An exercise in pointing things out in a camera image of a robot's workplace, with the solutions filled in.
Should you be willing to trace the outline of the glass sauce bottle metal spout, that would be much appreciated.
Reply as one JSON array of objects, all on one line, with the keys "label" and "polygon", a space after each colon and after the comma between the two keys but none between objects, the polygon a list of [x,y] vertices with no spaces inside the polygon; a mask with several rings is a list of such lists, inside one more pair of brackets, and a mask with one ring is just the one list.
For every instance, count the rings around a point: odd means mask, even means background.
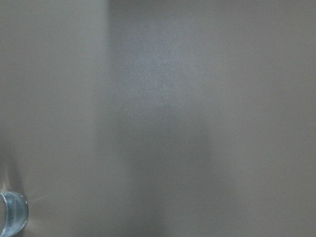
[{"label": "glass sauce bottle metal spout", "polygon": [[25,227],[28,221],[27,200],[17,192],[1,192],[0,208],[3,210],[0,236],[13,237]]}]

